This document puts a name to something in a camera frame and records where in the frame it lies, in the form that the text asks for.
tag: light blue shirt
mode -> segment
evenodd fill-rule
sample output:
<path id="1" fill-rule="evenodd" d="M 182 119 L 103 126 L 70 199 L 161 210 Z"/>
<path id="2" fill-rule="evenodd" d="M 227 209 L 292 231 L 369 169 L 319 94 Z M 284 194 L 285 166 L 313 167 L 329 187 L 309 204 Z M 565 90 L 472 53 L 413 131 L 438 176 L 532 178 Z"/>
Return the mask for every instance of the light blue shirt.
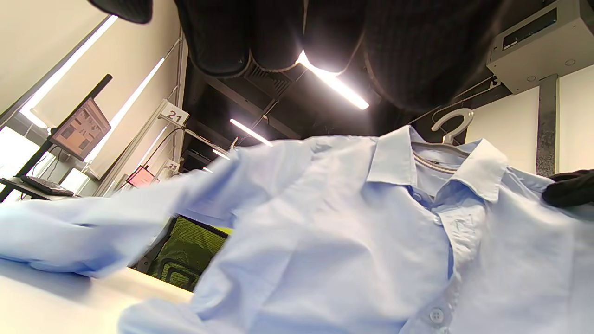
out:
<path id="1" fill-rule="evenodd" d="M 415 148 L 454 175 L 412 140 L 277 141 L 114 198 L 3 204 L 0 254 L 102 276 L 178 212 L 235 231 L 190 305 L 133 306 L 122 333 L 592 333 L 594 210 L 545 205 L 551 181 L 485 140 Z"/>

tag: keyboard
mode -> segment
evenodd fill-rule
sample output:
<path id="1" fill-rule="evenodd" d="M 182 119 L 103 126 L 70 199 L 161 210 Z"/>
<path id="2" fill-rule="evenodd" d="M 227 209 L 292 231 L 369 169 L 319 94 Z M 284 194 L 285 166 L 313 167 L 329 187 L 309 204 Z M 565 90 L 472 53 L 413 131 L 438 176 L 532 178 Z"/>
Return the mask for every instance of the keyboard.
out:
<path id="1" fill-rule="evenodd" d="M 21 176 L 21 180 L 35 189 L 39 189 L 44 194 L 54 196 L 74 196 L 74 193 L 61 185 L 48 181 L 46 179 Z"/>

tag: office chair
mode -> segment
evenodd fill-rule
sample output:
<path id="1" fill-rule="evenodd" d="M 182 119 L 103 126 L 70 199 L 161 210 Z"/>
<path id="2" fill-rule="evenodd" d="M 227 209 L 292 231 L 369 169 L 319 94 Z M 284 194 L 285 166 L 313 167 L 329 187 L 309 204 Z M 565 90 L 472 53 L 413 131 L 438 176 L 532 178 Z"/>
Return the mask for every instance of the office chair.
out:
<path id="1" fill-rule="evenodd" d="M 193 291 L 198 279 L 229 235 L 212 226 L 177 216 L 135 265 L 135 269 L 182 289 Z"/>

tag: white table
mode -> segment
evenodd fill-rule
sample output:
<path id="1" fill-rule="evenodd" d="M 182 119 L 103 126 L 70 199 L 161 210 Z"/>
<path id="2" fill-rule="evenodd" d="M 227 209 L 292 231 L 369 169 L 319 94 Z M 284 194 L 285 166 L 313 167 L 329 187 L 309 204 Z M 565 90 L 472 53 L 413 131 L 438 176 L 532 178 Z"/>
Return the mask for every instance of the white table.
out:
<path id="1" fill-rule="evenodd" d="M 113 334 L 122 310 L 151 298 L 187 303 L 192 293 L 132 269 L 105 279 L 41 272 L 0 260 L 0 333 Z"/>

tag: shirt sleeve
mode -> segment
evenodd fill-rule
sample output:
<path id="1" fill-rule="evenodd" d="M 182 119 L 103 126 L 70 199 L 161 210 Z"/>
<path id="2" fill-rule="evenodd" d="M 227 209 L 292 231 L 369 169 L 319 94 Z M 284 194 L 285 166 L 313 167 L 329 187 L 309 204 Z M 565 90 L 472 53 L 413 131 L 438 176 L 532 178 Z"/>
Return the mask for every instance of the shirt sleeve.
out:
<path id="1" fill-rule="evenodd" d="M 189 191 L 178 209 L 199 222 L 234 228 L 235 218 L 264 203 L 295 182 L 309 165 L 312 151 L 303 141 L 277 141 L 232 152 L 208 168 L 213 172 Z"/>
<path id="2" fill-rule="evenodd" d="M 135 262 L 176 213 L 233 228 L 309 162 L 299 141 L 233 152 L 230 160 L 111 198 L 0 204 L 0 258 L 51 272 L 106 276 Z"/>

